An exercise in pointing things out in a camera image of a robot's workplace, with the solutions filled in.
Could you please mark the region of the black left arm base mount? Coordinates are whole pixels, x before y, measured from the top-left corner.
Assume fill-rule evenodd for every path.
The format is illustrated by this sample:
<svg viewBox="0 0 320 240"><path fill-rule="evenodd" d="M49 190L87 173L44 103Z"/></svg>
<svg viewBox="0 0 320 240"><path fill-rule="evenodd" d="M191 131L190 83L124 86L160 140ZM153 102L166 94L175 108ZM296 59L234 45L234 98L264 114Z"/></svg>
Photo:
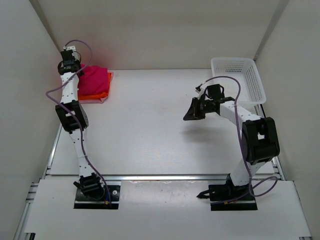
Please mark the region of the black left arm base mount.
<svg viewBox="0 0 320 240"><path fill-rule="evenodd" d="M107 196L107 191L103 190L103 194L90 197L85 196L80 189L76 190L74 198L74 209L83 210L118 210L121 195L121 182L108 181L107 182L110 196Z"/></svg>

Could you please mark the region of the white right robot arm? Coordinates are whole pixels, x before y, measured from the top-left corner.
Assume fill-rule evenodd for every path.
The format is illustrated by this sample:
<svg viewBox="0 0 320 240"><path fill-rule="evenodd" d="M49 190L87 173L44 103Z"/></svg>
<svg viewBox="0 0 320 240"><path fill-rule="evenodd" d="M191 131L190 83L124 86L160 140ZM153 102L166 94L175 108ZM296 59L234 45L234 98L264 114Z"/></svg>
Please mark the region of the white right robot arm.
<svg viewBox="0 0 320 240"><path fill-rule="evenodd" d="M205 119L216 113L236 126L240 145L240 163L226 179L222 190L238 193L249 191L257 171L280 153L275 121L271 117L260 117L238 105L237 98L226 97L220 84L206 88L196 87L197 97L183 117L184 121Z"/></svg>

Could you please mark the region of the light pink t-shirt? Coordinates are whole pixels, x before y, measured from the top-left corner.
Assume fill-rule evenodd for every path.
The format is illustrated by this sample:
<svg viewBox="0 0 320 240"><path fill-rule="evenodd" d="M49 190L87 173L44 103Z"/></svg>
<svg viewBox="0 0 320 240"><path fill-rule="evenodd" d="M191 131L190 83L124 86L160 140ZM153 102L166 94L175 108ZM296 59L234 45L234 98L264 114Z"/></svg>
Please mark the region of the light pink t-shirt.
<svg viewBox="0 0 320 240"><path fill-rule="evenodd" d="M108 83L109 83L109 86L111 85L113 77L114 77L114 73L112 71L109 71L108 72ZM110 92L110 90L108 90L107 95L103 96L102 98L94 98L94 99L80 99L79 98L79 102L81 104L103 104L105 102L105 100L108 98L109 92Z"/></svg>

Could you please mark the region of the orange t-shirt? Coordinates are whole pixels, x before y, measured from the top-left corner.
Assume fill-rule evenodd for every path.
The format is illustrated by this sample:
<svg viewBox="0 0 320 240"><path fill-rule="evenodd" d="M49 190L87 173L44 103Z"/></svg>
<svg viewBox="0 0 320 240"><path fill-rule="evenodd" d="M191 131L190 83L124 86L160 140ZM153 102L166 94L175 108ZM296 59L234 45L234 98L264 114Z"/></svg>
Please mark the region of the orange t-shirt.
<svg viewBox="0 0 320 240"><path fill-rule="evenodd" d="M78 99L99 99L107 95L110 90L108 71L81 76L78 83Z"/></svg>

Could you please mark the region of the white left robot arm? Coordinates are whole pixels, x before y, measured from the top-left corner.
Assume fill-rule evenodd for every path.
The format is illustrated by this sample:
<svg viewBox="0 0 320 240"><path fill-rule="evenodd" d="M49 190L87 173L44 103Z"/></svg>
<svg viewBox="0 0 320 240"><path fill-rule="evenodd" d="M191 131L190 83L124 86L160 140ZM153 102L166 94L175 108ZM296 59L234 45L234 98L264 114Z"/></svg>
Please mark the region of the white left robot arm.
<svg viewBox="0 0 320 240"><path fill-rule="evenodd" d="M64 47L60 52L62 61L58 64L58 73L62 82L62 97L55 111L63 129L69 134L76 152L79 169L79 180L74 183L77 190L85 197L99 201L106 195L101 178L87 161L86 128L88 117L78 100L81 57L75 46Z"/></svg>

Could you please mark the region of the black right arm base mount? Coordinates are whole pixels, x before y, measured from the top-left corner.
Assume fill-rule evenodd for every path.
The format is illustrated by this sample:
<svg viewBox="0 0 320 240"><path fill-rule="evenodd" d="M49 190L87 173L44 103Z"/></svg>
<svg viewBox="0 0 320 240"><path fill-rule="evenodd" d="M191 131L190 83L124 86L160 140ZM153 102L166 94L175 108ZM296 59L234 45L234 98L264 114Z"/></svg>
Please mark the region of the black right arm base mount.
<svg viewBox="0 0 320 240"><path fill-rule="evenodd" d="M211 211L257 211L255 197L249 194L249 185L234 186L231 180L225 184L210 184L200 192L198 199L209 199Z"/></svg>

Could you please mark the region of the magenta t-shirt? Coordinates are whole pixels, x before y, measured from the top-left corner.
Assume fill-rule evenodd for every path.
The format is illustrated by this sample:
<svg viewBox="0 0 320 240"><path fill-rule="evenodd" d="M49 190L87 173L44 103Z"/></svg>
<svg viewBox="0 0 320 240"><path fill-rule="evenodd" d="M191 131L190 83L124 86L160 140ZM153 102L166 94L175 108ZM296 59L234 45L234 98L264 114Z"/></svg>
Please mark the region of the magenta t-shirt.
<svg viewBox="0 0 320 240"><path fill-rule="evenodd" d="M78 96L99 96L109 92L110 80L108 69L96 65L88 66L79 77Z"/></svg>

